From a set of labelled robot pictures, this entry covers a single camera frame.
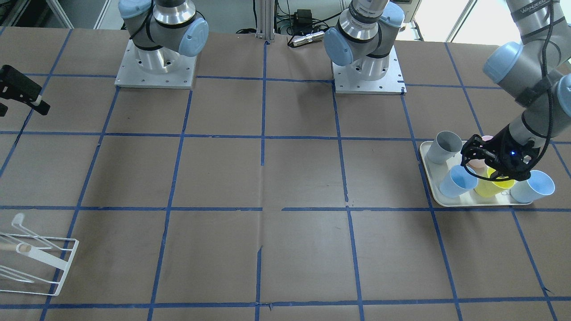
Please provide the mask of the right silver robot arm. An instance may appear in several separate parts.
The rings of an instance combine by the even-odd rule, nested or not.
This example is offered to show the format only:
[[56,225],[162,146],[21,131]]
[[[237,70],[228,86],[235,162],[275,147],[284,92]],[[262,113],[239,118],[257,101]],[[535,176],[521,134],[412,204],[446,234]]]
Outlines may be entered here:
[[189,89],[196,57],[209,35],[206,19],[191,0],[121,0],[130,34],[116,85]]

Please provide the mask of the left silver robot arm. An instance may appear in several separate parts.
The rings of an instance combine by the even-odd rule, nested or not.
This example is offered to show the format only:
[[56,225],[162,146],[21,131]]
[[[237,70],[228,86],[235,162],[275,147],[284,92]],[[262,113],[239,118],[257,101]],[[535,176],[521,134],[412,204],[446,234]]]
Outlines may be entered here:
[[[490,181],[530,179],[552,138],[570,126],[570,75],[558,68],[570,59],[570,25],[558,0],[508,0],[520,42],[496,49],[483,72],[515,102],[522,114],[484,141],[471,136],[461,149],[461,166],[483,159]],[[353,0],[324,34],[328,57],[338,66],[384,62],[405,13],[389,0]]]

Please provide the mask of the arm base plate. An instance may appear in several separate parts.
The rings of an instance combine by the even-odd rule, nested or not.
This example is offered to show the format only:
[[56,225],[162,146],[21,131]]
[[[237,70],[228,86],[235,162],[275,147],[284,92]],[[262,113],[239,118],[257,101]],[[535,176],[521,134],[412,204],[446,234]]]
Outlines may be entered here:
[[331,63],[339,94],[402,95],[407,89],[396,49],[383,58],[363,57],[347,66]]
[[128,41],[115,85],[139,89],[190,90],[197,57],[186,57],[168,48],[146,51]]

